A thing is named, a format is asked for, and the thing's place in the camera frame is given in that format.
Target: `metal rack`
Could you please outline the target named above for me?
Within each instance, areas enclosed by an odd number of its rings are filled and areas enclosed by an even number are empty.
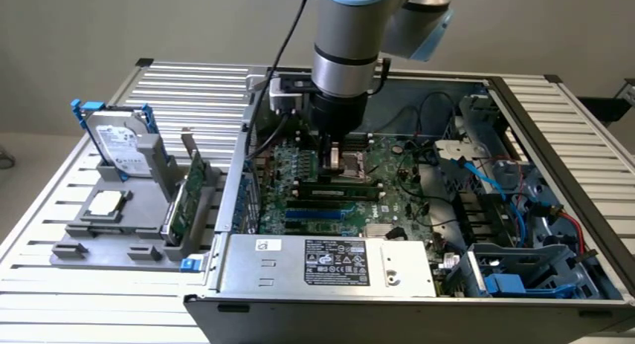
[[[180,163],[188,162],[180,128],[194,127],[203,156],[226,172],[250,103],[246,81],[252,72],[248,66],[172,62],[140,65],[111,104],[152,105],[166,147]],[[635,253],[634,159],[590,118],[564,85],[540,76],[503,77],[615,233]],[[182,296],[194,292],[191,286],[203,283],[202,273],[67,270],[48,263],[66,221],[74,219],[99,179],[98,162],[84,137],[0,245],[0,341],[207,343],[182,303]],[[215,206],[222,194],[218,192]],[[215,216],[212,211],[203,240],[207,244]],[[591,338],[584,340],[586,344],[592,342]]]

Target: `white floor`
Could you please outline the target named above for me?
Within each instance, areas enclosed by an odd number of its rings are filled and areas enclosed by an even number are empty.
[[[0,145],[17,161],[12,169],[0,169],[0,242],[79,141],[72,136],[0,134]]]

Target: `power supply label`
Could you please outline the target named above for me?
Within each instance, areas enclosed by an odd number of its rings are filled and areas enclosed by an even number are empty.
[[[366,242],[304,240],[304,281],[312,286],[370,286]]]

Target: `sticker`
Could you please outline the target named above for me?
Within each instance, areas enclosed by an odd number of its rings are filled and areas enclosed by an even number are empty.
[[[304,281],[314,286],[370,286],[366,242],[304,240]]]
[[[259,238],[256,239],[256,251],[280,251],[282,240],[279,238]]]
[[[150,175],[144,155],[138,151],[138,136],[126,127],[99,125],[99,139],[115,166],[128,175]]]

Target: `red cable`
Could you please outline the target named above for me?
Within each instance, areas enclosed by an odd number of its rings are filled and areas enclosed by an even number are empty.
[[[579,255],[584,253],[584,235],[583,235],[583,227],[580,227],[579,222],[574,219],[571,215],[562,212],[559,214],[563,218],[566,218],[575,226],[575,232],[578,233],[578,243],[579,243]]]

